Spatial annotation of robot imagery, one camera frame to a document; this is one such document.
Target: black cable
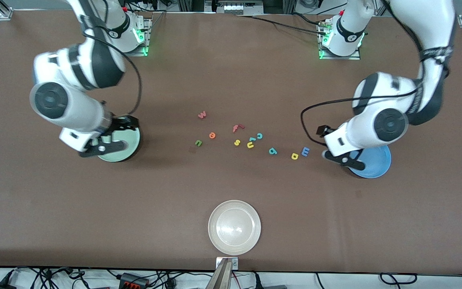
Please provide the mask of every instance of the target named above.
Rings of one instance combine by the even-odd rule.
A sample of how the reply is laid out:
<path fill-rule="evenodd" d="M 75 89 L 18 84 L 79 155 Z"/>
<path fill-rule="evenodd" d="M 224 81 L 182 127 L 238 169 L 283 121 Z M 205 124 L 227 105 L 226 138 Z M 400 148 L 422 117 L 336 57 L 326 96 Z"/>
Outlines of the black cable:
<path fill-rule="evenodd" d="M 161 273 L 162 273 L 161 271 L 156 271 L 156 280 L 154 282 L 152 282 L 152 283 L 147 284 L 147 287 L 153 287 L 154 285 L 156 285 L 156 283 L 158 283 L 158 281 L 163 282 L 162 278 L 167 276 L 168 272 L 165 272 L 165 274 L 163 274 L 163 276 L 161 276 Z"/>
<path fill-rule="evenodd" d="M 160 9 L 160 10 L 149 10 L 149 9 L 145 9 L 145 8 L 142 8 L 142 7 L 136 5 L 135 3 L 132 3 L 132 2 L 125 2 L 125 3 L 127 3 L 127 4 L 129 4 L 129 5 L 133 5 L 134 7 L 140 9 L 140 11 L 147 11 L 147 12 L 167 12 L 167 10 L 162 10 L 162 9 Z"/>
<path fill-rule="evenodd" d="M 308 22 L 309 24 L 318 25 L 318 22 L 309 20 L 308 18 L 306 18 L 306 16 L 302 15 L 301 13 L 293 12 L 292 14 L 301 17 L 304 21 Z"/>
<path fill-rule="evenodd" d="M 341 7 L 341 6 L 345 6 L 345 5 L 347 5 L 347 3 L 348 3 L 348 2 L 345 2 L 345 3 L 342 4 L 342 5 L 338 5 L 338 6 L 336 6 L 336 7 L 332 7 L 332 8 L 330 8 L 330 9 L 325 10 L 325 11 L 319 12 L 319 13 L 317 13 L 317 14 L 315 14 L 315 15 L 320 15 L 320 14 L 326 13 L 327 11 L 331 11 L 332 9 L 336 9 L 336 8 Z"/>
<path fill-rule="evenodd" d="M 3 285 L 4 287 L 6 287 L 6 285 L 8 285 L 8 283 L 10 282 L 10 278 L 12 276 L 12 273 L 13 271 L 15 271 L 15 269 L 12 269 L 10 272 L 8 272 L 4 278 L 1 280 L 0 284 Z"/>
<path fill-rule="evenodd" d="M 118 277 L 118 275 L 117 275 L 117 274 L 114 274 L 114 273 L 112 273 L 110 270 L 106 269 L 106 271 L 108 271 L 108 273 L 110 273 L 110 274 L 111 274 L 112 276 L 114 276 L 115 278 L 117 278 L 117 277 Z"/>
<path fill-rule="evenodd" d="M 263 285 L 261 283 L 260 276 L 255 271 L 253 271 L 253 273 L 254 273 L 254 277 L 256 278 L 256 287 L 255 287 L 255 289 L 263 289 Z"/>
<path fill-rule="evenodd" d="M 324 285 L 322 285 L 322 281 L 320 281 L 320 276 L 319 276 L 318 273 L 316 273 L 316 272 L 315 272 L 315 274 L 317 275 L 318 285 L 320 285 L 320 287 L 321 287 L 322 289 L 325 289 L 325 288 L 324 288 Z"/>
<path fill-rule="evenodd" d="M 108 2 L 103 0 L 104 5 L 106 6 L 106 11 L 104 12 L 104 23 L 106 24 L 106 20 L 108 20 Z"/>
<path fill-rule="evenodd" d="M 206 273 L 190 273 L 190 272 L 185 272 L 189 275 L 194 275 L 194 276 L 198 276 L 198 275 L 204 275 L 204 276 L 209 276 L 209 277 L 213 277 L 213 275 L 210 275 L 210 274 L 206 274 Z"/>
<path fill-rule="evenodd" d="M 313 139 L 311 136 L 310 136 L 310 133 L 308 133 L 308 130 L 306 128 L 306 124 L 304 124 L 304 113 L 307 112 L 308 110 L 312 109 L 312 108 L 317 108 L 319 106 L 324 106 L 326 104 L 338 104 L 340 102 L 347 102 L 347 101 L 354 101 L 354 100 L 361 100 L 361 99 L 375 99 L 375 98 L 388 98 L 388 97 L 405 97 L 405 96 L 409 96 L 409 95 L 412 95 L 413 93 L 416 92 L 416 90 L 418 90 L 418 88 L 414 89 L 414 90 L 411 90 L 410 92 L 408 93 L 404 93 L 404 94 L 401 94 L 401 95 L 383 95 L 383 96 L 366 96 L 366 97 L 356 97 L 356 98 L 343 98 L 343 99 L 336 99 L 336 100 L 330 100 L 330 101 L 324 101 L 324 102 L 321 102 L 319 104 L 313 104 L 312 106 L 308 106 L 306 107 L 305 109 L 302 110 L 302 112 L 300 113 L 300 123 L 302 124 L 302 128 L 304 129 L 304 132 L 306 133 L 306 136 L 308 136 L 308 138 L 313 141 L 313 142 L 316 142 L 318 143 L 319 145 L 321 146 L 325 146 L 327 147 L 327 145 L 324 143 L 324 142 L 321 142 L 321 141 L 317 141 L 316 139 Z"/>
<path fill-rule="evenodd" d="M 281 26 L 284 26 L 284 27 L 296 29 L 296 30 L 298 30 L 298 31 L 304 31 L 304 32 L 315 33 L 315 34 L 320 34 L 320 35 L 326 35 L 324 32 L 320 32 L 320 31 L 310 31 L 310 29 L 304 29 L 304 28 L 300 28 L 300 27 L 296 27 L 296 26 L 291 26 L 291 25 L 288 25 L 288 24 L 284 24 L 284 23 L 280 23 L 280 22 L 275 22 L 275 21 L 272 21 L 272 20 L 264 19 L 264 18 L 257 18 L 257 17 L 254 17 L 254 16 L 249 16 L 249 18 L 257 19 L 257 20 L 261 20 L 261 21 L 265 21 L 265 22 L 269 22 L 269 23 L 272 23 L 272 24 L 281 25 Z"/>
<path fill-rule="evenodd" d="M 81 281 L 81 279 L 76 279 L 74 282 L 72 282 L 72 289 L 74 289 L 74 285 L 76 284 L 77 281 Z"/>
<path fill-rule="evenodd" d="M 183 273 L 179 273 L 178 275 L 175 275 L 175 276 L 174 276 L 174 277 L 172 277 L 171 279 L 175 279 L 175 278 L 178 278 L 179 276 L 181 276 L 181 275 L 183 275 L 183 274 L 185 274 L 185 272 L 183 272 Z M 157 285 L 156 287 L 153 287 L 152 289 L 157 289 L 157 288 L 159 288 L 159 287 L 163 286 L 165 283 L 167 283 L 167 281 L 165 281 L 165 282 L 162 282 L 160 285 Z"/>
<path fill-rule="evenodd" d="M 33 280 L 33 283 L 31 283 L 31 287 L 30 289 L 34 289 L 35 288 L 35 282 L 37 281 L 37 279 L 39 278 L 41 272 L 40 271 L 35 271 L 33 270 L 35 273 L 37 273 L 37 275 L 35 275 L 35 279 Z"/>
<path fill-rule="evenodd" d="M 91 289 L 90 286 L 88 285 L 88 282 L 86 282 L 86 281 L 83 279 L 83 275 L 80 275 L 80 276 L 79 276 L 79 279 L 81 280 L 81 282 L 83 283 L 83 285 L 84 285 L 87 289 Z"/>
<path fill-rule="evenodd" d="M 126 288 L 129 288 L 130 285 L 140 279 L 145 279 L 145 278 L 149 278 L 149 277 L 152 277 L 152 276 L 157 276 L 157 273 L 155 274 L 152 274 L 152 275 L 149 275 L 149 276 L 143 276 L 143 277 L 139 277 L 139 278 L 136 278 L 135 280 L 131 281 L 128 285 L 123 285 L 123 287 L 119 288 L 119 289 L 126 289 Z"/>
<path fill-rule="evenodd" d="M 62 267 L 62 268 L 56 270 L 55 272 L 51 271 L 51 269 L 41 269 L 38 272 L 38 274 L 39 274 L 38 276 L 40 277 L 40 280 L 42 282 L 41 289 L 42 288 L 47 289 L 47 284 L 49 284 L 49 289 L 59 289 L 58 285 L 53 281 L 53 276 L 55 276 L 55 274 L 58 274 L 58 273 L 63 272 L 63 271 L 66 271 L 65 267 Z"/>
<path fill-rule="evenodd" d="M 138 68 L 134 64 L 133 60 L 131 60 L 130 57 L 128 57 L 128 55 L 126 55 L 125 53 L 120 51 L 117 47 L 113 46 L 113 44 L 110 44 L 110 43 L 106 42 L 105 40 L 101 40 L 101 39 L 96 38 L 96 37 L 94 37 L 92 35 L 88 35 L 88 34 L 85 33 L 85 31 L 83 31 L 83 36 L 85 36 L 86 38 L 90 38 L 90 39 L 99 41 L 99 42 L 107 45 L 108 47 L 111 47 L 111 48 L 115 49 L 115 51 L 117 51 L 120 55 L 122 55 L 122 57 L 124 57 L 132 65 L 134 71 L 136 72 L 136 76 L 138 77 L 138 95 L 136 97 L 136 103 L 135 103 L 133 109 L 130 110 L 130 112 L 128 112 L 127 114 L 131 115 L 134 112 L 136 112 L 136 110 L 138 109 L 138 107 L 140 105 L 140 101 L 142 100 L 142 77 L 140 75 L 140 72 L 139 72 Z"/>
<path fill-rule="evenodd" d="M 33 269 L 32 267 L 27 267 L 27 266 L 18 266 L 18 267 L 15 267 L 15 269 L 30 269 L 31 271 L 33 271 L 35 273 L 39 272 L 39 271 Z"/>
<path fill-rule="evenodd" d="M 388 276 L 390 276 L 390 277 L 393 279 L 394 282 L 388 282 L 388 281 L 384 280 L 383 275 L 388 275 Z M 411 281 L 409 281 L 409 282 L 399 282 L 399 281 L 395 278 L 395 276 L 393 276 L 391 273 L 381 273 L 381 274 L 379 274 L 379 277 L 381 278 L 381 281 L 382 281 L 384 284 L 386 284 L 386 285 L 396 285 L 396 286 L 397 286 L 397 289 L 400 289 L 400 286 L 401 286 L 401 285 L 411 285 L 411 284 L 415 283 L 416 280 L 418 280 L 418 275 L 417 275 L 417 274 L 406 274 L 406 275 L 413 276 L 414 279 L 411 280 Z"/>

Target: clear plate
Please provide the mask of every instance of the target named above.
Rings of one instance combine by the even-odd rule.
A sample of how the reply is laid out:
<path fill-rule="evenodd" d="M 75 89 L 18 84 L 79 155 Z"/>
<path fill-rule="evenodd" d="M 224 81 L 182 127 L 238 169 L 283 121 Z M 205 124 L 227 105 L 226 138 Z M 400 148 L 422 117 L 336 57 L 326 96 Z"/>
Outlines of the clear plate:
<path fill-rule="evenodd" d="M 260 238 L 260 217 L 245 201 L 225 201 L 211 213 L 208 234 L 213 246 L 224 254 L 244 254 L 251 250 Z"/>

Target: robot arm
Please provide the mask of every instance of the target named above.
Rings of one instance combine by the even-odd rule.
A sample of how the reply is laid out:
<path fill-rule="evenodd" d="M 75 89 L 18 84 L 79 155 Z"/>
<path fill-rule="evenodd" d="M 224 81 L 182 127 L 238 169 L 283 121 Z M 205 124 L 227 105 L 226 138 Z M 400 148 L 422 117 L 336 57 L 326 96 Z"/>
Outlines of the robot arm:
<path fill-rule="evenodd" d="M 385 5 L 418 48 L 418 78 L 380 72 L 369 75 L 354 93 L 355 116 L 336 130 L 321 126 L 317 132 L 328 146 L 323 154 L 326 159 L 359 170 L 364 166 L 351 159 L 349 152 L 393 143 L 409 124 L 425 123 L 438 114 L 452 54 L 452 0 L 391 0 Z"/>
<path fill-rule="evenodd" d="M 42 118 L 63 127 L 59 138 L 80 152 L 81 156 L 102 155 L 125 149 L 121 142 L 101 144 L 101 136 L 115 130 L 138 129 L 138 120 L 131 116 L 115 118 L 104 103 L 85 94 L 87 90 L 116 86 L 125 72 L 123 57 L 106 43 L 117 47 L 137 43 L 126 37 L 126 30 L 112 38 L 110 26 L 123 28 L 130 22 L 117 0 L 69 0 L 82 32 L 83 44 L 75 44 L 55 52 L 37 55 L 33 63 L 35 86 L 30 93 L 33 110 Z M 93 140 L 99 139 L 96 149 Z"/>

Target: cable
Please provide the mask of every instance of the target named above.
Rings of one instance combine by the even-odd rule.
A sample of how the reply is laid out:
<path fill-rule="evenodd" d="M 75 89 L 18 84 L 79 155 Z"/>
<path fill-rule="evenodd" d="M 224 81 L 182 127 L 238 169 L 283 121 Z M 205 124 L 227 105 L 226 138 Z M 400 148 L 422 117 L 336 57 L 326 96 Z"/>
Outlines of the cable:
<path fill-rule="evenodd" d="M 388 276 L 390 276 L 390 277 L 393 279 L 394 282 L 388 282 L 388 281 L 384 280 L 383 275 L 388 275 Z M 397 286 L 397 289 L 400 289 L 400 286 L 401 286 L 401 285 L 411 285 L 411 284 L 415 283 L 416 280 L 418 280 L 418 275 L 416 275 L 416 274 L 407 274 L 407 275 L 413 276 L 413 277 L 415 277 L 415 278 L 414 278 L 413 280 L 409 281 L 409 282 L 399 282 L 399 281 L 395 278 L 395 276 L 393 276 L 391 273 L 381 273 L 381 274 L 379 274 L 379 277 L 381 278 L 381 281 L 382 281 L 384 284 L 386 284 L 386 285 L 396 285 L 396 286 Z"/>
<path fill-rule="evenodd" d="M 233 277 L 236 280 L 236 284 L 238 285 L 238 289 L 242 289 L 242 287 L 240 286 L 240 282 L 238 282 L 238 278 L 236 278 L 235 272 L 232 272 L 232 273 L 233 273 Z"/>
<path fill-rule="evenodd" d="M 71 274 L 69 274 L 69 278 L 75 279 L 74 282 L 72 282 L 72 289 L 74 289 L 74 285 L 78 280 L 81 280 L 81 282 L 87 289 L 91 289 L 88 283 L 83 279 L 84 275 L 85 271 L 81 271 L 80 269 L 78 269 L 77 272 L 72 272 Z"/>
<path fill-rule="evenodd" d="M 280 22 L 275 22 L 275 21 L 272 21 L 272 20 L 264 19 L 264 18 L 257 18 L 257 17 L 254 17 L 254 16 L 249 16 L 249 18 L 257 19 L 257 20 L 261 20 L 261 21 L 265 21 L 265 22 L 269 22 L 269 23 L 272 23 L 272 24 L 281 25 L 281 26 L 284 26 L 284 27 L 296 29 L 296 30 L 298 30 L 298 31 L 304 31 L 304 32 L 308 32 L 308 33 L 315 33 L 315 34 L 319 34 L 319 35 L 326 35 L 326 33 L 324 33 L 324 32 L 320 32 L 320 31 L 310 31 L 309 29 L 304 29 L 304 28 L 300 28 L 300 27 L 295 27 L 295 26 L 291 26 L 291 25 L 288 25 L 288 24 L 284 24 L 284 23 L 280 23 Z"/>
<path fill-rule="evenodd" d="M 142 77 L 140 75 L 140 72 L 139 72 L 138 68 L 136 68 L 136 65 L 134 64 L 133 60 L 131 60 L 130 57 L 128 57 L 128 55 L 125 55 L 125 53 L 120 51 L 117 47 L 113 46 L 113 44 L 110 44 L 110 43 L 106 42 L 105 40 L 101 40 L 101 39 L 96 38 L 96 37 L 94 37 L 92 35 L 88 35 L 88 34 L 85 33 L 85 31 L 83 31 L 83 36 L 85 36 L 86 38 L 90 38 L 90 39 L 99 41 L 99 42 L 107 45 L 108 47 L 111 47 L 111 48 L 115 49 L 115 51 L 117 51 L 120 55 L 122 55 L 122 57 L 124 57 L 132 65 L 133 69 L 136 72 L 136 76 L 138 77 L 138 95 L 136 96 L 136 103 L 135 103 L 133 109 L 130 110 L 130 112 L 128 112 L 127 114 L 131 115 L 134 112 L 136 112 L 136 110 L 138 109 L 138 107 L 140 105 L 140 101 L 142 100 Z"/>
<path fill-rule="evenodd" d="M 51 271 L 51 269 L 41 269 L 40 272 L 40 280 L 42 282 L 41 289 L 46 288 L 47 285 L 46 283 L 49 283 L 49 289 L 59 289 L 58 285 L 53 281 L 53 276 L 60 272 L 61 270 L 57 270 L 54 273 Z"/>
<path fill-rule="evenodd" d="M 171 279 L 175 279 L 175 278 L 178 278 L 179 276 L 181 276 L 181 275 L 183 275 L 183 274 L 185 274 L 185 272 L 183 272 L 183 273 L 179 273 L 178 275 L 175 275 L 175 276 L 174 276 L 174 277 L 172 277 Z M 165 283 L 167 283 L 167 281 L 165 281 L 165 282 L 162 282 L 160 285 L 157 285 L 156 287 L 153 287 L 152 289 L 157 289 L 158 287 L 161 287 L 161 286 L 163 286 Z"/>
<path fill-rule="evenodd" d="M 254 273 L 254 277 L 256 278 L 256 287 L 255 287 L 255 289 L 263 289 L 263 285 L 261 283 L 260 276 L 255 271 L 253 271 L 253 273 Z"/>
<path fill-rule="evenodd" d="M 106 10 L 104 12 L 104 23 L 106 24 L 106 20 L 108 20 L 108 2 L 106 0 L 103 0 L 104 5 L 106 6 Z"/>
<path fill-rule="evenodd" d="M 156 22 L 158 22 L 158 20 L 160 20 L 160 18 L 162 17 L 163 14 L 167 14 L 167 11 L 166 11 L 166 10 L 162 10 L 162 13 L 160 13 L 160 16 L 158 16 L 158 19 L 154 20 L 154 22 L 152 23 L 152 25 L 151 25 L 151 30 L 152 30 L 152 28 L 154 27 L 154 25 L 156 24 Z"/>
<path fill-rule="evenodd" d="M 121 288 L 119 288 L 119 289 L 127 289 L 127 288 L 129 288 L 129 287 L 131 286 L 132 283 L 134 283 L 134 282 L 136 282 L 136 281 L 138 281 L 138 280 L 140 280 L 140 279 L 145 279 L 145 278 L 149 278 L 149 277 L 157 276 L 157 275 L 158 275 L 158 273 L 152 274 L 152 275 L 148 275 L 148 276 L 143 276 L 143 277 L 136 278 L 135 280 L 131 281 L 128 285 L 123 285 L 123 287 L 121 287 Z"/>
<path fill-rule="evenodd" d="M 125 3 L 127 3 L 128 5 L 133 5 L 134 7 L 140 9 L 140 11 L 147 11 L 147 12 L 167 12 L 167 10 L 162 10 L 162 9 L 160 9 L 160 10 L 149 10 L 149 9 L 146 9 L 146 8 L 142 8 L 142 7 L 136 5 L 135 3 L 132 3 L 132 2 L 125 2 Z"/>
<path fill-rule="evenodd" d="M 301 13 L 293 12 L 292 14 L 301 17 L 304 21 L 308 22 L 309 24 L 318 25 L 318 22 L 309 20 L 308 18 L 306 18 L 306 16 L 302 15 Z"/>
<path fill-rule="evenodd" d="M 8 272 L 4 278 L 1 280 L 0 284 L 3 285 L 4 287 L 6 287 L 6 285 L 8 285 L 8 283 L 10 282 L 10 278 L 12 276 L 12 273 L 13 271 L 15 271 L 15 269 L 12 269 L 10 272 Z"/>
<path fill-rule="evenodd" d="M 324 106 L 326 104 L 338 104 L 340 102 L 347 102 L 347 101 L 354 101 L 354 100 L 361 100 L 361 99 L 374 99 L 374 98 L 388 98 L 388 97 L 405 97 L 405 96 L 409 96 L 409 95 L 412 95 L 413 93 L 415 93 L 416 91 L 418 90 L 418 88 L 415 88 L 414 90 L 411 90 L 410 92 L 408 93 L 405 93 L 405 94 L 401 94 L 401 95 L 383 95 L 383 96 L 366 96 L 366 97 L 356 97 L 356 98 L 343 98 L 343 99 L 336 99 L 336 100 L 330 100 L 330 101 L 324 101 L 324 102 L 321 102 L 319 104 L 313 104 L 312 106 L 308 106 L 306 107 L 305 109 L 302 110 L 302 112 L 300 113 L 300 123 L 302 124 L 302 128 L 304 129 L 304 132 L 306 133 L 306 136 L 313 142 L 315 143 L 318 143 L 319 145 L 321 146 L 325 146 L 327 147 L 327 145 L 324 143 L 324 142 L 321 142 L 321 141 L 317 141 L 316 139 L 313 139 L 311 136 L 310 136 L 310 133 L 308 133 L 308 130 L 306 128 L 306 125 L 304 124 L 304 113 L 307 112 L 308 110 L 312 109 L 312 108 L 317 108 L 319 106 Z"/>
<path fill-rule="evenodd" d="M 209 276 L 209 277 L 213 277 L 213 275 L 210 275 L 210 274 L 205 274 L 205 273 L 190 273 L 190 272 L 185 272 L 189 275 L 194 275 L 194 276 L 198 276 L 198 275 L 204 275 L 204 276 Z"/>
<path fill-rule="evenodd" d="M 345 3 L 342 4 L 342 5 L 338 5 L 338 6 L 336 6 L 336 7 L 332 7 L 332 8 L 330 8 L 330 9 L 325 10 L 325 11 L 319 12 L 319 13 L 317 13 L 317 14 L 315 14 L 315 15 L 320 15 L 320 14 L 326 13 L 327 11 L 331 11 L 332 9 L 336 9 L 336 8 L 341 7 L 341 6 L 345 6 L 345 5 L 347 5 L 347 3 L 348 3 L 348 2 L 345 2 Z"/>
<path fill-rule="evenodd" d="M 157 272 L 156 272 L 156 276 L 157 276 L 157 277 L 156 277 L 156 280 L 155 280 L 154 282 L 148 284 L 148 287 L 153 287 L 154 285 L 156 285 L 156 283 L 158 283 L 158 281 L 161 281 L 162 284 L 163 284 L 162 278 L 164 278 L 165 276 L 168 276 L 168 272 L 165 272 L 165 274 L 163 274 L 163 276 L 160 276 L 161 273 L 162 273 L 161 271 L 157 271 Z"/>
<path fill-rule="evenodd" d="M 30 289 L 34 289 L 34 288 L 35 288 L 35 282 L 37 281 L 37 279 L 39 278 L 39 276 L 40 276 L 40 274 L 41 274 L 40 271 L 35 271 L 35 272 L 37 273 L 37 275 L 35 275 L 35 279 L 33 280 L 33 283 L 31 283 Z"/>
<path fill-rule="evenodd" d="M 142 7 L 140 7 L 140 6 L 136 5 L 135 3 L 132 3 L 132 2 L 127 2 L 127 1 L 124 1 L 124 4 L 127 4 L 127 5 L 129 5 L 129 6 L 130 6 L 130 8 L 131 8 L 131 7 L 132 7 L 132 5 L 133 5 L 134 7 L 136 7 L 136 8 L 138 8 L 138 9 L 140 9 L 140 11 L 143 11 L 143 10 L 144 10 L 144 8 L 142 8 Z"/>
<path fill-rule="evenodd" d="M 320 287 L 321 287 L 322 289 L 325 289 L 325 288 L 324 288 L 324 285 L 322 285 L 322 281 L 320 281 L 320 276 L 319 276 L 318 273 L 316 273 L 316 272 L 315 272 L 315 274 L 317 275 L 318 285 L 320 285 Z"/>
<path fill-rule="evenodd" d="M 112 273 L 110 270 L 106 269 L 106 271 L 108 271 L 108 273 L 110 273 L 112 276 L 114 276 L 115 278 L 117 278 L 117 275 Z"/>

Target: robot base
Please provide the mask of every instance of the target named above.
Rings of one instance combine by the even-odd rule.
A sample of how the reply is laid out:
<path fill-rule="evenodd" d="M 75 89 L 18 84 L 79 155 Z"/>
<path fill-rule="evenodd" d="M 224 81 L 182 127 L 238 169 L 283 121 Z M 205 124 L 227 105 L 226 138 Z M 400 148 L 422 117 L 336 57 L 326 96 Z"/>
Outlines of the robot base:
<path fill-rule="evenodd" d="M 325 46 L 326 43 L 330 42 L 332 38 L 332 24 L 330 23 L 330 19 L 326 19 L 325 21 L 321 22 L 321 24 L 316 25 L 317 31 L 324 32 L 326 35 L 318 35 L 318 58 L 319 59 L 343 59 L 343 60 L 360 60 L 361 55 L 359 54 L 359 46 L 361 46 L 361 41 L 359 42 L 358 48 L 356 51 L 349 56 L 339 56 L 329 51 L 329 49 Z"/>
<path fill-rule="evenodd" d="M 357 162 L 363 164 L 363 168 L 354 168 L 357 167 L 357 165 L 354 165 L 355 161 L 352 161 L 354 167 L 344 165 L 343 163 L 345 163 L 346 161 L 350 161 L 345 160 L 348 159 L 348 157 L 344 157 L 344 159 L 342 160 L 343 163 L 340 163 L 340 159 L 333 158 L 328 150 L 324 150 L 322 152 L 322 157 L 324 159 L 328 159 L 329 161 L 338 163 L 339 165 L 348 168 L 355 175 L 364 179 L 376 179 L 388 172 L 391 166 L 391 152 L 388 146 L 363 149 L 359 157 L 358 151 L 352 151 L 350 152 L 350 154 L 348 154 L 348 156 L 351 159 L 357 159 Z"/>
<path fill-rule="evenodd" d="M 142 31 L 136 31 L 136 40 L 139 42 L 142 42 L 137 46 L 135 49 L 133 49 L 130 52 L 125 53 L 126 55 L 130 57 L 141 57 L 141 56 L 147 56 L 149 54 L 149 41 L 151 39 L 151 28 L 152 28 L 152 18 L 143 18 L 143 32 Z"/>
<path fill-rule="evenodd" d="M 141 143 L 141 133 L 138 128 L 135 130 L 116 130 L 110 136 L 101 137 L 103 142 L 110 143 L 110 141 L 122 141 L 125 143 L 125 149 L 122 151 L 98 155 L 103 161 L 117 163 L 119 161 L 126 161 L 138 151 Z M 97 140 L 93 141 L 93 145 L 97 145 Z"/>

